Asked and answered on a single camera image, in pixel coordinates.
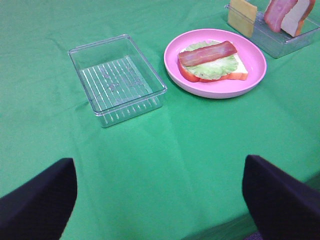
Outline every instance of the clear container with food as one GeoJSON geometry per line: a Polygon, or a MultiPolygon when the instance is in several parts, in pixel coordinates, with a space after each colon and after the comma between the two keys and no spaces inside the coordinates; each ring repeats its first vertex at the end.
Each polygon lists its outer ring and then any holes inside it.
{"type": "Polygon", "coordinates": [[[69,55],[102,127],[163,105],[167,86],[129,35],[76,47],[69,55]]]}
{"type": "Polygon", "coordinates": [[[272,57],[280,58],[319,40],[320,16],[317,14],[320,11],[318,5],[314,5],[304,20],[301,33],[298,36],[291,36],[283,30],[274,32],[266,24],[264,14],[270,0],[247,0],[247,2],[257,8],[256,16],[248,17],[246,14],[248,8],[233,7],[230,1],[230,4],[225,6],[228,9],[228,24],[272,57]],[[241,29],[243,26],[246,28],[251,26],[252,31],[244,32],[241,29]]]}

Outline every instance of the yellow cheese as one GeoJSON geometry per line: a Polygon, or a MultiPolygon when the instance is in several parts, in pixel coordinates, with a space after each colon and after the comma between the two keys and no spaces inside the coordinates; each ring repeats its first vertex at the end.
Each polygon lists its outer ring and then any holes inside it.
{"type": "Polygon", "coordinates": [[[245,0],[230,0],[228,24],[246,37],[254,32],[258,8],[245,0]]]}

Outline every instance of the bacon strip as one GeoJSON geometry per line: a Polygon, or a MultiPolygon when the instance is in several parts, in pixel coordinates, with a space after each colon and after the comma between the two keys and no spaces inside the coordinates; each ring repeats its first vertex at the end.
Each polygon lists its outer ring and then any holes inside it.
{"type": "Polygon", "coordinates": [[[264,21],[276,33],[281,31],[285,15],[297,4],[298,0],[271,0],[264,13],[264,21]]]}
{"type": "Polygon", "coordinates": [[[224,41],[211,46],[200,47],[193,51],[183,51],[178,54],[179,61],[186,67],[195,66],[235,54],[237,49],[229,42],[224,41]]]}

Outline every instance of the pink plate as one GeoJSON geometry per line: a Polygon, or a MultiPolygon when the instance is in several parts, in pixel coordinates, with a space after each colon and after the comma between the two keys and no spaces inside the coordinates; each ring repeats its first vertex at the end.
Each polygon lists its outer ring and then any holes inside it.
{"type": "Polygon", "coordinates": [[[187,31],[173,39],[164,51],[165,68],[172,80],[182,89],[211,99],[233,98],[253,89],[264,77],[267,70],[265,56],[252,42],[233,32],[204,28],[187,31]],[[248,71],[246,80],[221,80],[215,82],[190,82],[179,72],[178,53],[187,46],[201,41],[230,41],[238,51],[248,71]]]}

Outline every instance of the table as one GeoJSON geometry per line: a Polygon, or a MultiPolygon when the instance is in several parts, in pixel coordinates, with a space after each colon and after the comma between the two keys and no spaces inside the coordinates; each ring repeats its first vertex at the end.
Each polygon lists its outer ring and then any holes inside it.
{"type": "MultiPolygon", "coordinates": [[[[178,240],[248,217],[241,192],[248,154],[301,181],[316,175],[319,41],[278,59],[264,53],[264,79],[236,98],[190,94],[167,74],[163,55],[176,36],[202,28],[236,32],[226,23],[226,4],[2,1],[0,196],[72,157],[78,197],[61,239],[178,240]],[[68,50],[121,34],[133,38],[168,91],[163,107],[102,128],[68,50]]],[[[224,239],[242,239],[244,222],[224,239]]]]}

